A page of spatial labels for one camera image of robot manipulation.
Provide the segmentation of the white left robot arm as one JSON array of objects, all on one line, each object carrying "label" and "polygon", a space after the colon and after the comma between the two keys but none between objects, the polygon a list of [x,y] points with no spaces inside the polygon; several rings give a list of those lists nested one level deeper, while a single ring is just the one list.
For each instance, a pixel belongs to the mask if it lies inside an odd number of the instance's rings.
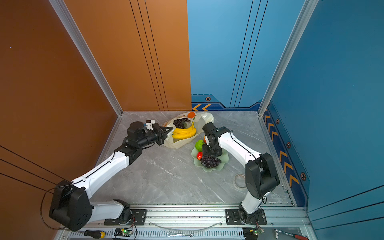
[{"label": "white left robot arm", "polygon": [[114,175],[132,165],[143,150],[154,144],[164,144],[172,130],[154,121],[130,124],[127,136],[110,157],[82,176],[57,184],[49,217],[71,231],[100,220],[127,224],[133,217],[130,204],[118,199],[110,202],[91,202],[90,199]]}]

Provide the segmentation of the green circuit board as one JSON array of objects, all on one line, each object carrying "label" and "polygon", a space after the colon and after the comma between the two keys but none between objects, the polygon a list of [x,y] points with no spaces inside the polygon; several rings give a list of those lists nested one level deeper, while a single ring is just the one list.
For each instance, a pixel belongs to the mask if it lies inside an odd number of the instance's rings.
[{"label": "green circuit board", "polygon": [[119,228],[116,228],[115,229],[115,232],[114,232],[114,237],[115,238],[130,238],[133,234],[133,230],[132,229],[119,229]]}]

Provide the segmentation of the cream plastic bag orange print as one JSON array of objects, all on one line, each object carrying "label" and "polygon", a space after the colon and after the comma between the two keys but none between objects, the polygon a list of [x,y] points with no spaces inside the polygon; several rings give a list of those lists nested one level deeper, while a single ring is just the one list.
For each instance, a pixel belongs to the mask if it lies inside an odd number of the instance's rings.
[{"label": "cream plastic bag orange print", "polygon": [[215,119],[208,112],[187,112],[164,123],[164,127],[172,128],[164,145],[170,149],[179,149],[192,142],[203,132],[203,126],[214,123]]}]

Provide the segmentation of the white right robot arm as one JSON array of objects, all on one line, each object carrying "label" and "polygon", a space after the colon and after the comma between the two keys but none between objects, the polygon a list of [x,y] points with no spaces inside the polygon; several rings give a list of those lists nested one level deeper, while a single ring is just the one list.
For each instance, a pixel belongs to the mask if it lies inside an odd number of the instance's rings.
[{"label": "white right robot arm", "polygon": [[261,208],[268,195],[280,185],[280,178],[273,157],[256,152],[238,140],[226,127],[216,128],[213,123],[203,126],[206,143],[202,146],[203,157],[212,160],[227,151],[245,168],[247,194],[239,204],[238,218],[230,218],[229,225],[235,221],[243,225],[267,225],[264,210]]}]

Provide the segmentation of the yellow handled screwdriver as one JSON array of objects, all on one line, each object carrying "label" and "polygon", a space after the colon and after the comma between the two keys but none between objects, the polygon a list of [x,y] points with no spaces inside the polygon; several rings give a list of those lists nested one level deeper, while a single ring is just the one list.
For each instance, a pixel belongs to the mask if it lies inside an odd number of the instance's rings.
[{"label": "yellow handled screwdriver", "polygon": [[95,231],[86,230],[84,232],[84,236],[92,237],[94,239],[103,239],[106,236],[106,233],[100,230],[95,230]]}]

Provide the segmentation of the dark purple grape bunch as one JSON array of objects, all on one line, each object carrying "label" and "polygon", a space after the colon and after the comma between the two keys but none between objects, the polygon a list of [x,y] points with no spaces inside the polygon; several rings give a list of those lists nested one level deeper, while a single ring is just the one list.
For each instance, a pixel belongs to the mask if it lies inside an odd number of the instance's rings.
[{"label": "dark purple grape bunch", "polygon": [[216,157],[203,157],[200,162],[203,167],[211,169],[218,167],[222,161]]}]

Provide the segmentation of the red handled tool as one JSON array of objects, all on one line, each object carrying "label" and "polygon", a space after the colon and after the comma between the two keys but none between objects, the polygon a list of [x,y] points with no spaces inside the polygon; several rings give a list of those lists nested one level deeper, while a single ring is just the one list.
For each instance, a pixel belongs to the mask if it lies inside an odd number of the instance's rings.
[{"label": "red handled tool", "polygon": [[274,229],[274,233],[275,233],[276,239],[278,239],[280,235],[285,235],[285,236],[289,236],[289,237],[297,239],[297,240],[309,240],[309,238],[304,237],[302,235],[284,232],[284,231],[279,230],[279,229]]}]

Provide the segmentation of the aluminium corner post right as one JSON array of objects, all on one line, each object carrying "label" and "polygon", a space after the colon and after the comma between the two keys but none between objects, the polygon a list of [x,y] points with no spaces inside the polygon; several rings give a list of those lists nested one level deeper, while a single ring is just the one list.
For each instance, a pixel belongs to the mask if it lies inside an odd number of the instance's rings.
[{"label": "aluminium corner post right", "polygon": [[270,104],[272,97],[285,73],[285,70],[297,48],[297,45],[313,15],[313,12],[318,4],[319,0],[306,0],[299,13],[299,16],[295,22],[293,30],[287,41],[285,49],[279,60],[279,63],[275,69],[275,72],[271,78],[271,81],[267,87],[263,100],[258,110],[258,114],[262,117]]}]

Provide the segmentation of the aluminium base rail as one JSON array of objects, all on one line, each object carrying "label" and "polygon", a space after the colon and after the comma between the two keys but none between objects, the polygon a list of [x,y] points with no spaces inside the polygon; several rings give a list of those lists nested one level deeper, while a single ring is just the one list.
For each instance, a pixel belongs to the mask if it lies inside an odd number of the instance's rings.
[{"label": "aluminium base rail", "polygon": [[[236,204],[197,204],[197,205],[133,205],[135,224],[127,226],[106,226],[104,221],[86,225],[77,232],[59,231],[57,240],[89,240],[86,230],[100,230],[106,233],[106,240],[291,240],[280,235],[275,238],[274,229],[302,235],[315,240],[316,234],[303,208],[291,205],[262,205],[267,225],[243,225],[235,221]],[[115,238],[115,229],[132,229],[130,238]],[[255,238],[251,229],[262,230]]]}]

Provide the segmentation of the small red fruit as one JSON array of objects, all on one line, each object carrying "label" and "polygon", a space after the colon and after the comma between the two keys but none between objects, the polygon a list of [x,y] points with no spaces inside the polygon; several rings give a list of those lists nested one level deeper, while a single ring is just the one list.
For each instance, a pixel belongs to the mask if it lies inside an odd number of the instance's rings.
[{"label": "small red fruit", "polygon": [[198,152],[197,159],[200,161],[203,158],[203,152]]}]

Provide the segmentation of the light green fruit plate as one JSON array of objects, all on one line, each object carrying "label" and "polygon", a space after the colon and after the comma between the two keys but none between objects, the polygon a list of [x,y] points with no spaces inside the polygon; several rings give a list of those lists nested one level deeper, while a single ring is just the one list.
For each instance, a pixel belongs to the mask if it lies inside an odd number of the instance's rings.
[{"label": "light green fruit plate", "polygon": [[191,156],[193,157],[195,166],[202,168],[205,172],[212,172],[213,170],[220,171],[229,161],[228,152],[225,150],[223,150],[223,154],[219,157],[205,157],[203,152],[194,148]]}]

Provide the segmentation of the small circuit board right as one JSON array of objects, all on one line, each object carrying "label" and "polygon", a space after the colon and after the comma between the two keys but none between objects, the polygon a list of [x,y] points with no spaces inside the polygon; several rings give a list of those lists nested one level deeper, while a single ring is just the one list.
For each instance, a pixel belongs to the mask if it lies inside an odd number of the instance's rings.
[{"label": "small circuit board right", "polygon": [[262,230],[259,230],[259,229],[251,229],[251,230],[250,230],[250,233],[252,233],[253,236],[254,236],[255,238],[258,238],[258,236],[259,236],[260,234],[262,234],[263,231],[262,231]]}]

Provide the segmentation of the yellow banana bunch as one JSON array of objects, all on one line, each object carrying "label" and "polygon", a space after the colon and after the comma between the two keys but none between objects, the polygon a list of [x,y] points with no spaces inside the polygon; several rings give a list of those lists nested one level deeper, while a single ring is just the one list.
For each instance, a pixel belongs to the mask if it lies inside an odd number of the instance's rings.
[{"label": "yellow banana bunch", "polygon": [[177,129],[175,128],[172,134],[172,137],[175,140],[184,140],[189,139],[195,136],[197,133],[197,129],[194,126],[194,122],[192,122],[191,126],[187,129]]}]

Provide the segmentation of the aluminium corner post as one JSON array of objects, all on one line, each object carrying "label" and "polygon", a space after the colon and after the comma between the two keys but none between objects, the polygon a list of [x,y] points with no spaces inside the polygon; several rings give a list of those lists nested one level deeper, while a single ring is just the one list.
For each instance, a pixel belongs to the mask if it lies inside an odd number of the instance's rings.
[{"label": "aluminium corner post", "polygon": [[287,41],[285,49],[279,60],[279,63],[275,69],[275,72],[271,78],[271,81],[267,87],[263,100],[258,110],[258,114],[262,117],[270,104],[272,97],[285,73],[285,70],[297,48],[297,45],[313,15],[313,12],[318,4],[319,0],[306,0],[299,13],[299,16],[295,22],[293,30]]},{"label": "aluminium corner post", "polygon": [[103,74],[97,60],[95,59],[91,49],[89,48],[85,38],[83,37],[79,27],[72,17],[66,3],[62,0],[49,0],[51,6],[65,27],[67,33],[81,54],[83,60],[87,64],[89,70],[93,74],[107,100],[111,104],[113,110],[118,117],[123,115],[123,109],[119,104],[112,88],[110,87],[105,75]]}]

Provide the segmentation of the aluminium corner post left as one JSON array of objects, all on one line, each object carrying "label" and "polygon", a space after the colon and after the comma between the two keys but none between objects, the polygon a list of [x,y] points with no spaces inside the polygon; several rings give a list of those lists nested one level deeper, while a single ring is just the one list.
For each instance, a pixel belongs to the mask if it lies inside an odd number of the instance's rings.
[{"label": "aluminium corner post left", "polygon": [[97,60],[95,59],[91,49],[89,48],[85,38],[83,37],[79,27],[72,17],[66,3],[62,0],[49,0],[51,6],[65,27],[67,33],[81,54],[83,60],[87,64],[89,70],[93,74],[107,100],[111,104],[113,110],[118,117],[123,115],[123,109],[119,104],[112,88],[110,87],[105,75],[103,74]]}]

